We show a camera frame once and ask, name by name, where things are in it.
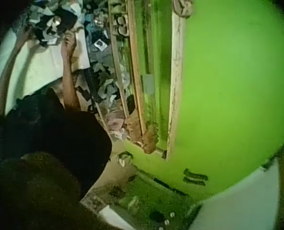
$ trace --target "cloth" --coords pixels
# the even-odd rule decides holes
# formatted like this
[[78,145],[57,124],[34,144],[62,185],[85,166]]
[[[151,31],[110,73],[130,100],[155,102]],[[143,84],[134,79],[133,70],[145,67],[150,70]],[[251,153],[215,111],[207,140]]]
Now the cloth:
[[57,158],[81,185],[95,183],[112,150],[108,134],[89,112],[67,112],[53,90],[18,102],[0,118],[0,162],[43,151]]

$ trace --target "wooden plank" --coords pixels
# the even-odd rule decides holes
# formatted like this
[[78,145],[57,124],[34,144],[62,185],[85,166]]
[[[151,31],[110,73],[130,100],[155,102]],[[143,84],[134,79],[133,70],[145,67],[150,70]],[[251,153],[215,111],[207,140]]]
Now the wooden plank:
[[170,108],[166,153],[167,159],[171,156],[174,150],[178,124],[184,64],[185,20],[186,19],[181,18],[174,12],[172,12],[172,59]]
[[144,134],[146,132],[146,123],[144,117],[144,95],[142,90],[142,82],[141,82],[141,75],[139,69],[134,0],[127,0],[127,9],[128,9],[129,34],[130,34],[129,37],[130,37],[132,73],[133,73],[136,100],[137,100],[136,106],[139,113],[141,131],[142,134]]
[[111,12],[111,5],[108,4],[108,10],[109,10],[109,29],[110,29],[110,37],[111,37],[111,49],[112,49],[112,57],[113,57],[113,62],[114,62],[114,70],[115,70],[115,75],[117,77],[118,81],[118,89],[119,89],[119,94],[121,97],[122,105],[123,105],[123,110],[124,110],[124,115],[125,118],[129,116],[128,112],[128,106],[127,106],[127,101],[126,101],[126,96],[124,93],[124,85],[122,81],[122,72],[120,68],[120,63],[119,63],[119,55],[118,55],[118,43],[117,43],[117,38],[115,35],[113,35],[113,20],[114,16],[110,13]]
[[[144,0],[144,16],[145,16],[145,38],[147,51],[147,73],[154,75],[154,50],[153,50],[153,28],[152,28],[152,4],[151,0]],[[156,123],[156,98],[155,93],[149,95],[149,105],[151,110],[151,120]]]

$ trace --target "wooden frame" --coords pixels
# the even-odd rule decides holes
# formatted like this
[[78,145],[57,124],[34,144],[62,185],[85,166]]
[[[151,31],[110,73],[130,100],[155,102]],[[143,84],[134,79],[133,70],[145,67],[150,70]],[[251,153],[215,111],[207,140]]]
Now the wooden frame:
[[185,20],[185,18],[181,18],[172,12],[171,88],[166,153],[167,159],[174,150],[178,124],[184,65]]
[[118,56],[118,42],[116,36],[113,34],[113,21],[114,16],[110,13],[111,12],[111,5],[108,3],[108,11],[109,11],[109,28],[110,28],[110,37],[111,37],[111,49],[112,49],[112,57],[114,62],[114,69],[115,69],[115,75],[117,77],[118,81],[118,89],[119,94],[121,97],[123,110],[125,118],[129,116],[127,101],[124,93],[124,86],[122,81],[122,72],[120,69],[120,63],[119,63],[119,56]]
[[138,58],[138,45],[136,35],[136,20],[134,12],[134,0],[127,0],[128,10],[128,24],[129,24],[129,39],[130,39],[130,53],[131,53],[131,64],[133,73],[133,83],[135,86],[137,109],[140,119],[140,126],[142,135],[146,132],[146,123],[144,116],[144,95],[142,90],[141,75],[139,69],[139,58]]

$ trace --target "green painted surface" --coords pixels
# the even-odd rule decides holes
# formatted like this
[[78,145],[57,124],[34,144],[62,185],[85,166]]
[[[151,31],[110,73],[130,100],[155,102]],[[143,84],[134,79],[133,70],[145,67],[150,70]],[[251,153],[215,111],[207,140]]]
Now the green painted surface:
[[[163,16],[165,1],[158,2],[156,70],[159,94],[166,95],[170,43],[165,28],[171,24]],[[161,122],[166,121],[168,98],[158,99]],[[195,199],[237,183],[283,145],[284,17],[269,1],[194,1],[194,14],[186,20],[177,129],[169,161],[129,143],[126,148],[139,168]],[[208,175],[206,186],[183,183],[185,168]]]

